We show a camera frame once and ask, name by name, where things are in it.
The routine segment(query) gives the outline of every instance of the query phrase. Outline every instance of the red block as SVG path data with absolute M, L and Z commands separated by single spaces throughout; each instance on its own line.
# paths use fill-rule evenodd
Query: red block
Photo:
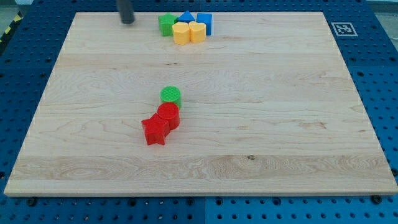
M 148 145 L 165 144 L 165 137 L 170 133 L 169 122 L 154 114 L 149 119 L 141 121 Z
M 170 130 L 180 125 L 180 110 L 175 103 L 162 103 L 157 109 L 157 114 L 169 122 Z

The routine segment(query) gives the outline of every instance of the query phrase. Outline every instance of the wood grain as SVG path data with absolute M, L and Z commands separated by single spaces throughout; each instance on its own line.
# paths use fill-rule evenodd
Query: wood grain
M 184 46 L 157 15 L 76 14 L 8 196 L 398 192 L 322 13 L 214 13 L 214 35 Z M 181 125 L 147 146 L 166 85 Z

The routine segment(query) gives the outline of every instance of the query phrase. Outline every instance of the yellow and black tape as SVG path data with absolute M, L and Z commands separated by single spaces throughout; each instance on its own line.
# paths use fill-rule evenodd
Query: yellow and black tape
M 17 30 L 19 24 L 22 21 L 22 14 L 18 12 L 18 14 L 14 17 L 10 25 L 4 31 L 3 35 L 0 37 L 0 56 L 4 52 L 7 47 L 8 42 L 11 40 L 11 37 L 14 35 L 15 31 Z

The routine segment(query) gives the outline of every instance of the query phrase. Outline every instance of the blue perforated panel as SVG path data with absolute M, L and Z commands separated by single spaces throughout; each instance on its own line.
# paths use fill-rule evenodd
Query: blue perforated panel
M 137 11 L 323 11 L 393 173 L 398 53 L 362 0 L 142 0 Z M 398 197 L 8 198 L 2 192 L 75 12 L 113 0 L 38 0 L 0 58 L 0 223 L 397 223 Z M 340 36 L 350 22 L 358 36 Z

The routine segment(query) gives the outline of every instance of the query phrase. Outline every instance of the red cylinder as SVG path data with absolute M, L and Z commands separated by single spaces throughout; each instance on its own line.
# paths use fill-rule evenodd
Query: red cylinder
M 170 130 L 180 125 L 180 111 L 175 103 L 162 103 L 157 109 L 157 114 L 169 122 Z

